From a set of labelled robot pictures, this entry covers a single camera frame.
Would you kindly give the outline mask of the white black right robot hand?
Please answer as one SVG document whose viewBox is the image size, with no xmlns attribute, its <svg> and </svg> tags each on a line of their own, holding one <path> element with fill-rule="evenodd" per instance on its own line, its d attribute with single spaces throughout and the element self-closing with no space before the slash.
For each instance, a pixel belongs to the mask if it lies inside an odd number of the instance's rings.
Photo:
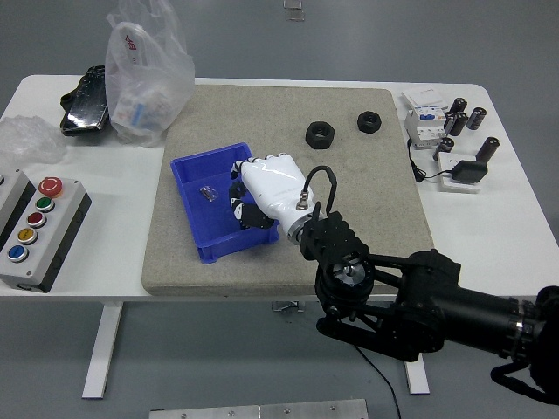
<svg viewBox="0 0 559 419">
<path fill-rule="evenodd" d="M 278 220 L 286 235 L 297 241 L 297 235 L 314 209 L 314 193 L 308 187 L 304 208 L 299 208 L 306 178 L 293 157 L 288 154 L 250 157 L 235 161 L 231 173 L 242 176 L 243 184 L 259 209 L 269 218 Z"/>
</svg>

